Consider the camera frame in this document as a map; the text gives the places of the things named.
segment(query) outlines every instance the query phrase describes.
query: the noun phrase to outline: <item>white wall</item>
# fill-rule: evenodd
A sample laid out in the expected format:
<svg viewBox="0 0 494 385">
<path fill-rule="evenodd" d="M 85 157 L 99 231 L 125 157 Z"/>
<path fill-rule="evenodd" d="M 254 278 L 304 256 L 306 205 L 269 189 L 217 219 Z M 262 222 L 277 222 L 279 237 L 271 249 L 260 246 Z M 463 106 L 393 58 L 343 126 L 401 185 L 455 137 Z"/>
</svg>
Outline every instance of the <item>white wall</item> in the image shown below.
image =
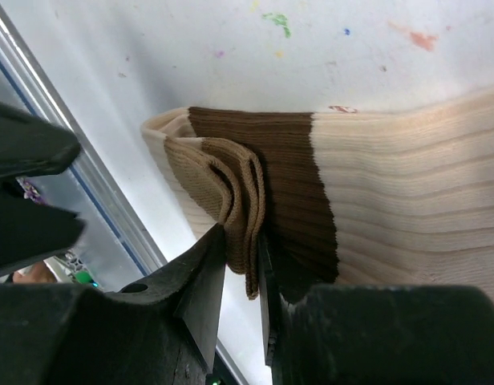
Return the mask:
<svg viewBox="0 0 494 385">
<path fill-rule="evenodd" d="M 169 259 L 193 239 L 140 139 L 149 116 L 184 105 L 401 111 L 494 84 L 494 0 L 2 5 Z M 270 12 L 287 17 L 289 38 Z M 228 276 L 219 337 L 251 384 L 269 382 L 260 330 L 258 304 Z"/>
</svg>

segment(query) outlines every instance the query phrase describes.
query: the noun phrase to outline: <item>folded sock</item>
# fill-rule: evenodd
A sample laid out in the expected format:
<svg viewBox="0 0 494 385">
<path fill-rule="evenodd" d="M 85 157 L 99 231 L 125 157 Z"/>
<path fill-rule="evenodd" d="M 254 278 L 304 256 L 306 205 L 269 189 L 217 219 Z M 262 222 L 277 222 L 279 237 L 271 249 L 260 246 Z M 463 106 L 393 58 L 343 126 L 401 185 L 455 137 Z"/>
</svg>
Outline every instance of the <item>folded sock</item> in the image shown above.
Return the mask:
<svg viewBox="0 0 494 385">
<path fill-rule="evenodd" d="M 183 152 L 172 151 L 171 142 L 199 148 L 221 162 L 217 170 L 225 175 L 225 166 L 236 176 L 227 199 L 241 201 L 244 219 L 233 221 L 242 223 L 239 229 L 249 227 L 245 209 L 258 204 L 252 205 L 256 230 L 243 243 L 244 250 L 251 247 L 251 269 L 265 213 L 287 251 L 327 281 L 466 284 L 494 301 L 494 91 L 400 115 L 181 108 L 149 120 L 142 132 L 196 236 L 224 218 L 196 197 L 193 189 L 205 183 L 188 187 L 179 175 L 190 172 L 196 180 L 192 172 L 201 166 L 174 165 Z M 204 149 L 214 140 L 223 140 L 220 151 Z M 233 144 L 242 150 L 233 151 Z M 236 158 L 243 149 L 246 163 Z M 205 159 L 205 168 L 219 172 Z M 238 177 L 249 168 L 240 164 L 254 159 L 259 169 Z M 224 175 L 218 179 L 231 179 Z M 257 181 L 252 196 L 244 186 L 249 178 Z M 220 202 L 215 211 L 224 206 L 233 213 L 227 199 L 210 198 Z"/>
</svg>

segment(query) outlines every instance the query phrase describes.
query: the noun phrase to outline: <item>ribbed sock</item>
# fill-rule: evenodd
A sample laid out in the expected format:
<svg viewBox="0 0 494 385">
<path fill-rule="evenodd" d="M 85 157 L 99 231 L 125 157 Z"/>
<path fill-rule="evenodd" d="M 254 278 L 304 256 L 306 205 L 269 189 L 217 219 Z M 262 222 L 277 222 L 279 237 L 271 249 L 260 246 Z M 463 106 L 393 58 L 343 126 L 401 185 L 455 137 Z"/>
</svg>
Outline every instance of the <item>ribbed sock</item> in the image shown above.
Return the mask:
<svg viewBox="0 0 494 385">
<path fill-rule="evenodd" d="M 196 137 L 181 116 L 168 113 L 150 120 L 144 137 L 195 236 L 201 237 L 215 223 L 224 226 L 228 265 L 245 274 L 247 295 L 255 298 L 257 235 L 265 217 L 259 160 L 231 140 Z"/>
<path fill-rule="evenodd" d="M 197 236 L 220 215 L 176 175 L 188 165 L 174 166 L 179 152 L 167 137 L 192 142 L 235 176 L 236 160 L 204 149 L 209 138 L 259 158 L 267 228 L 327 281 L 466 284 L 494 301 L 494 91 L 401 115 L 191 107 L 149 120 L 143 135 Z M 236 179 L 229 190 L 243 202 Z"/>
</svg>

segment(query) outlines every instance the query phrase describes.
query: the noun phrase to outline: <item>red paint stain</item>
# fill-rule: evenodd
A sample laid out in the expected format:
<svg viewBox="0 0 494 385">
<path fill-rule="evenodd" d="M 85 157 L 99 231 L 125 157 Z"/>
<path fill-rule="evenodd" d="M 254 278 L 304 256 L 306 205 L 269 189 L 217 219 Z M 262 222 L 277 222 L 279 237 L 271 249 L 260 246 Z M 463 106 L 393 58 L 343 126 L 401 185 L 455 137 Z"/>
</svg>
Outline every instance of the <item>red paint stain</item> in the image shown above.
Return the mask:
<svg viewBox="0 0 494 385">
<path fill-rule="evenodd" d="M 434 43 L 438 40 L 437 35 L 414 32 L 405 26 L 399 26 L 393 22 L 388 22 L 388 26 L 394 30 L 397 30 L 401 34 L 407 35 L 411 42 L 417 47 L 423 48 L 425 51 L 433 52 Z"/>
<path fill-rule="evenodd" d="M 343 106 L 329 106 L 331 110 L 344 112 L 346 114 L 357 114 L 358 110 L 352 107 L 343 107 Z"/>
<path fill-rule="evenodd" d="M 410 32 L 409 36 L 413 44 L 429 52 L 434 50 L 434 43 L 438 40 L 438 36 L 433 36 L 431 34 L 425 35 L 418 32 Z"/>
</svg>

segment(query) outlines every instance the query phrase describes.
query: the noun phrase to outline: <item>green paint stain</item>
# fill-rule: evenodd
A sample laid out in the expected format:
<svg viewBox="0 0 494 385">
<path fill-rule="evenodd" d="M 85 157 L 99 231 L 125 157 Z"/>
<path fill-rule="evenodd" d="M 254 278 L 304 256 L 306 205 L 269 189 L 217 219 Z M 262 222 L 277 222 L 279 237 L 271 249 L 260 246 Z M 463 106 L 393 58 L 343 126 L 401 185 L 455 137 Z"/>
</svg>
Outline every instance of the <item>green paint stain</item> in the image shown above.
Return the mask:
<svg viewBox="0 0 494 385">
<path fill-rule="evenodd" d="M 276 26 L 282 26 L 286 38 L 289 38 L 292 35 L 288 27 L 288 18 L 284 14 L 274 14 L 270 12 L 269 14 L 263 14 L 263 19 L 271 20 Z"/>
</svg>

